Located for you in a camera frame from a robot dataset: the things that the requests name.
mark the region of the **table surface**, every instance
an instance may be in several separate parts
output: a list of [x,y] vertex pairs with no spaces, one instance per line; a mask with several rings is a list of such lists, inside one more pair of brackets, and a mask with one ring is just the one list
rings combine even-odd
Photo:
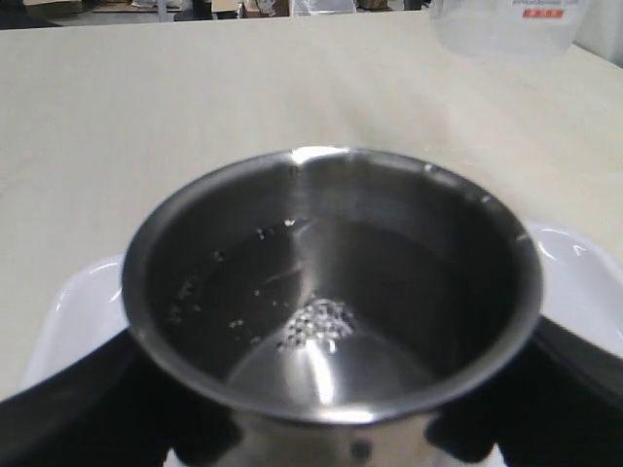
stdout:
[[623,261],[623,70],[578,48],[472,63],[426,14],[1,32],[0,397],[59,287],[228,162],[302,145],[418,156]]

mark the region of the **clear plastic jug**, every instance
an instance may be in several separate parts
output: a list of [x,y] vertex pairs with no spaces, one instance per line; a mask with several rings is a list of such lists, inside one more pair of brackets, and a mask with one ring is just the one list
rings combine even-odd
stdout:
[[473,58],[562,54],[591,0],[433,0],[431,20],[448,49]]

